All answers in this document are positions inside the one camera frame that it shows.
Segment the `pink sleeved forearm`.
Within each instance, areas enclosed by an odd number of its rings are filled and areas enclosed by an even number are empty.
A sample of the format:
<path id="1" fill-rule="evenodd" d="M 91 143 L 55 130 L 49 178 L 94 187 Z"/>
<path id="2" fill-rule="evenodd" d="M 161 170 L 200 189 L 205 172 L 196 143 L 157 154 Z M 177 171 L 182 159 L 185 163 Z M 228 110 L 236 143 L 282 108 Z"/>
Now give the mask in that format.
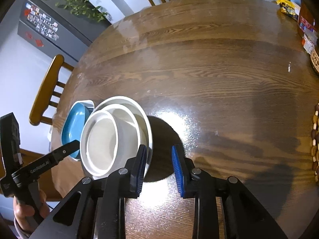
<path id="1" fill-rule="evenodd" d="M 28 239 L 34 232 L 26 218 L 15 218 L 14 226 L 18 233 L 18 238 Z"/>

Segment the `person's left hand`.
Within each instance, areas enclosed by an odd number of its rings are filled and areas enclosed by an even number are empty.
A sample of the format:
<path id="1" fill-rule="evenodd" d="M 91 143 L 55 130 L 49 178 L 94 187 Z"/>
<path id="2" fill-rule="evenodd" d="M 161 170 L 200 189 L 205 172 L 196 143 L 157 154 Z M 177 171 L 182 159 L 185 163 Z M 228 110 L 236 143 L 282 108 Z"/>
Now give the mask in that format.
<path id="1" fill-rule="evenodd" d="M 40 201 L 42 203 L 42 206 L 39 212 L 43 218 L 46 218 L 50 214 L 50 208 L 46 203 L 46 194 L 43 190 L 40 189 L 39 195 L 40 195 Z M 32 206 L 18 203 L 15 196 L 14 196 L 13 207 L 14 207 L 14 217 L 16 219 L 26 218 L 29 216 L 33 217 L 33 215 L 35 214 L 35 210 L 33 209 Z"/>

